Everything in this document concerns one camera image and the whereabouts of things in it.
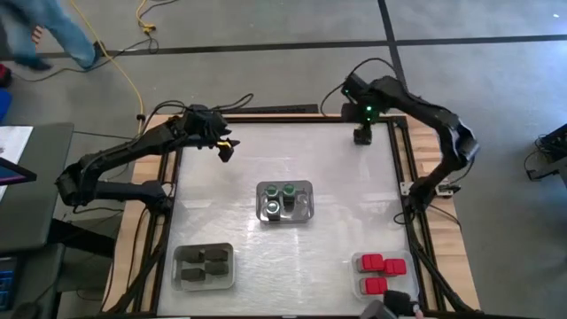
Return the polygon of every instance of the blue jeans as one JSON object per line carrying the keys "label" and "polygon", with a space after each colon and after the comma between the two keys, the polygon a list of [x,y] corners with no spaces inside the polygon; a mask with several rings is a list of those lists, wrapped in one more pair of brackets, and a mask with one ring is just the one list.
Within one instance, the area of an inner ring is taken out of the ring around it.
{"label": "blue jeans", "polygon": [[95,49],[89,38],[63,12],[58,0],[0,0],[0,21],[14,59],[38,60],[32,42],[34,26],[45,27],[63,50],[82,68],[95,62]]}

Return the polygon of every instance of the green bottle cap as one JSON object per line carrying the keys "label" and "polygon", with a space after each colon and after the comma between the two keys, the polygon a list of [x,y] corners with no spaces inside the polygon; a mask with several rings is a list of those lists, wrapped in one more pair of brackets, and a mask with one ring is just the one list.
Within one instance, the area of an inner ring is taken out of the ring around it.
{"label": "green bottle cap", "polygon": [[270,197],[277,195],[277,187],[275,185],[268,185],[268,187],[266,187],[266,194]]}
{"label": "green bottle cap", "polygon": [[293,196],[295,194],[295,187],[292,184],[285,184],[283,187],[283,194]]}

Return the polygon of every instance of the clear plastic tray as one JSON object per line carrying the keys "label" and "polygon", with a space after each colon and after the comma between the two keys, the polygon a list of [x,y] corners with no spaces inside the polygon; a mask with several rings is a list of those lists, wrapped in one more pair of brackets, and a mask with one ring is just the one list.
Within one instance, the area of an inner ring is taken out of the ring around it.
{"label": "clear plastic tray", "polygon": [[[296,190],[295,205],[293,209],[284,208],[284,198],[282,188],[286,184],[291,184]],[[270,221],[266,215],[266,204],[268,196],[265,192],[266,187],[274,185],[278,189],[277,203],[280,206],[280,220]],[[309,181],[273,181],[260,182],[256,186],[256,217],[262,222],[269,223],[290,223],[290,222],[306,222],[315,214],[313,200],[313,185]]]}
{"label": "clear plastic tray", "polygon": [[363,278],[377,277],[380,276],[378,272],[359,272],[356,261],[363,255],[367,253],[380,253],[384,259],[390,258],[401,258],[406,261],[406,275],[402,276],[383,276],[386,278],[388,283],[388,290],[394,290],[398,292],[405,292],[409,294],[412,300],[417,300],[419,295],[419,285],[416,277],[416,269],[414,268],[414,262],[411,258],[411,254],[408,251],[400,250],[395,252],[365,252],[365,253],[355,253],[353,258],[349,263],[349,270],[352,275],[353,281],[353,292],[361,300],[380,300],[382,301],[383,295],[365,295],[361,292],[361,280]]}

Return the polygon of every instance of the dark block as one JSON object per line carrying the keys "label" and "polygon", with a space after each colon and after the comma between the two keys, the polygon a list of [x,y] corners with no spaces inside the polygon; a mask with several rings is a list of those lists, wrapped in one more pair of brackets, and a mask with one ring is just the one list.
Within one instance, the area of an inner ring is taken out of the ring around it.
{"label": "dark block", "polygon": [[229,259],[229,252],[223,249],[206,249],[205,260],[207,261],[227,261]]}
{"label": "dark block", "polygon": [[205,264],[205,272],[209,275],[220,276],[229,273],[229,265],[226,262],[208,262]]}
{"label": "dark block", "polygon": [[183,261],[189,263],[202,263],[205,262],[205,256],[199,249],[192,249],[183,254]]}
{"label": "dark block", "polygon": [[183,269],[181,271],[181,280],[188,282],[204,281],[205,271],[201,268]]}

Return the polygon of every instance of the white paper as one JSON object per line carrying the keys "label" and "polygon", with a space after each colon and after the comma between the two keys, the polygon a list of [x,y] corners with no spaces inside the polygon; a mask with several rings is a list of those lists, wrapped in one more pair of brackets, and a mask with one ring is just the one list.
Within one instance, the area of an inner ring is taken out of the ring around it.
{"label": "white paper", "polygon": [[[0,127],[0,158],[18,164],[33,127]],[[0,186],[0,200],[7,186]]]}

